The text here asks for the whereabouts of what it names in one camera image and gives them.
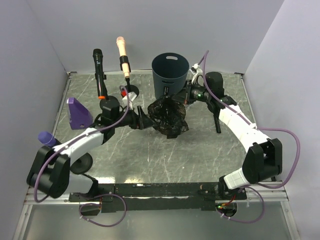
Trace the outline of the black plastic trash bag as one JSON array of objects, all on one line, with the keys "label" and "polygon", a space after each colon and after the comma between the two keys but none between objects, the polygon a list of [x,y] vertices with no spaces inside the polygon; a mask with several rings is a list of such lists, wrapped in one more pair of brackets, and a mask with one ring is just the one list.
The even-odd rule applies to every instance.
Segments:
[{"label": "black plastic trash bag", "polygon": [[189,130],[185,120],[185,105],[173,100],[171,96],[162,96],[155,100],[147,107],[147,112],[154,122],[153,128],[167,139],[175,139]]}]

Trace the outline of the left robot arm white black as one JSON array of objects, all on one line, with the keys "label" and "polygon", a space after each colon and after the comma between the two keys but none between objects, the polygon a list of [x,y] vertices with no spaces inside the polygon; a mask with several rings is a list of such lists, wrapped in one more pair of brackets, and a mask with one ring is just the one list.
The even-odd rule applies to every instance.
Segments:
[{"label": "left robot arm white black", "polygon": [[102,99],[99,105],[101,114],[83,133],[60,145],[43,146],[36,153],[26,180],[33,187],[35,202],[41,202],[38,191],[54,199],[64,193],[80,193],[87,201],[95,200],[99,195],[98,180],[84,173],[73,174],[71,166],[90,150],[105,144],[116,128],[144,130],[155,124],[141,106],[136,110],[122,108],[115,97]]}]

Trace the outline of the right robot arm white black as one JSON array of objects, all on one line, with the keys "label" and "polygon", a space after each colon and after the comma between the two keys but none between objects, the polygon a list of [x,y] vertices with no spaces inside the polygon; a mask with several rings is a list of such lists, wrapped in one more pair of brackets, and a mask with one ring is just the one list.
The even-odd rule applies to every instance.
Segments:
[{"label": "right robot arm white black", "polygon": [[244,147],[246,156],[242,166],[219,178],[220,197],[230,199],[236,189],[282,173],[283,145],[279,139],[271,139],[262,133],[243,116],[236,101],[225,94],[223,77],[219,72],[206,73],[205,83],[201,86],[197,81],[188,80],[172,99],[185,105],[195,101],[206,103],[213,113],[216,132],[221,132],[220,123],[224,123]]}]

